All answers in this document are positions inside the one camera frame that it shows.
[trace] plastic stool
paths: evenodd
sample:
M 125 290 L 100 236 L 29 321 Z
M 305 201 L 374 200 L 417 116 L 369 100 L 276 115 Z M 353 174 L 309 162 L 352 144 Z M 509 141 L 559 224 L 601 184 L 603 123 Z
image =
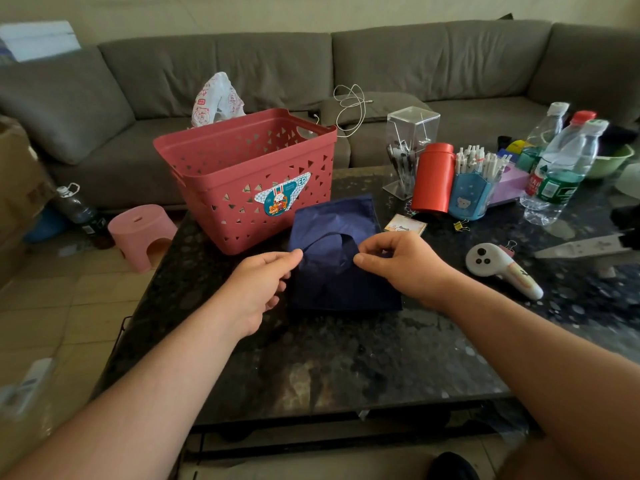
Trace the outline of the plastic stool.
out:
M 151 269 L 147 256 L 149 244 L 158 239 L 172 241 L 178 231 L 164 209 L 155 204 L 127 210 L 109 222 L 108 227 L 116 246 L 138 273 Z

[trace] forearm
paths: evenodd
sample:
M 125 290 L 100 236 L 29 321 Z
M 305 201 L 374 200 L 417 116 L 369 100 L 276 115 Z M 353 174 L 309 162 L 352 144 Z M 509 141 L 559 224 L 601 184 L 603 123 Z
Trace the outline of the forearm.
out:
M 239 337 L 228 309 L 197 310 L 6 479 L 166 478 Z
M 640 367 L 468 276 L 455 279 L 444 311 L 568 459 L 594 478 L 640 471 Z

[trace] cardboard box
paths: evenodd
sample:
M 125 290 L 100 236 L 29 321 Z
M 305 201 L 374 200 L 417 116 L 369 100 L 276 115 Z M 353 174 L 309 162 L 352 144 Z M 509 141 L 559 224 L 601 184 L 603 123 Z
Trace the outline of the cardboard box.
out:
M 0 287 L 20 267 L 22 238 L 54 192 L 24 129 L 0 116 Z

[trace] charging cable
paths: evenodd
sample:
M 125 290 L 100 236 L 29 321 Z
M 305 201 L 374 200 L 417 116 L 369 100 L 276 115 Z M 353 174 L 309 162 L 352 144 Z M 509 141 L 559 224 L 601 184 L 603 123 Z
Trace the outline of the charging cable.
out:
M 338 88 L 347 89 L 348 90 L 348 94 L 344 95 L 344 96 L 337 96 L 335 94 L 335 92 L 338 90 Z M 358 89 L 360 91 L 361 95 L 358 95 L 356 93 L 355 89 Z M 347 86 L 345 86 L 343 84 L 338 84 L 333 90 L 333 99 L 335 99 L 336 101 L 340 102 L 340 107 L 343 108 L 341 110 L 341 112 L 338 113 L 338 116 L 335 119 L 335 125 L 338 127 L 338 129 L 340 129 L 340 130 L 342 130 L 344 132 L 344 135 L 338 135 L 338 138 L 348 138 L 349 136 L 354 135 L 354 133 L 356 133 L 356 131 L 362 126 L 362 124 L 364 122 L 364 118 L 367 115 L 367 103 L 372 103 L 373 100 L 365 101 L 365 99 L 364 99 L 364 91 L 357 84 L 352 85 L 352 87 L 350 87 L 350 88 L 348 88 Z M 340 115 L 343 112 L 345 112 L 347 109 L 350 109 L 350 108 L 356 107 L 356 106 L 360 107 L 360 119 L 358 120 L 358 124 L 356 124 L 356 126 L 351 128 L 350 130 L 342 128 L 340 126 L 340 124 L 338 123 L 338 120 L 340 120 Z

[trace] sofa back cushion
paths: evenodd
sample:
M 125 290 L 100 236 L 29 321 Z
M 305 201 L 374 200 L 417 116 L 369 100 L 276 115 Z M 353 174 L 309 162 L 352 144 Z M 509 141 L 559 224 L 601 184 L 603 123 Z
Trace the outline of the sofa back cushion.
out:
M 139 120 L 190 116 L 196 95 L 216 72 L 228 74 L 244 112 L 304 111 L 333 90 L 329 34 L 152 37 L 100 49 Z
M 550 22 L 466 20 L 333 34 L 335 83 L 421 101 L 524 93 Z
M 75 165 L 133 121 L 100 51 L 0 67 L 0 112 L 55 159 Z
M 556 23 L 527 95 L 632 123 L 640 116 L 640 32 Z

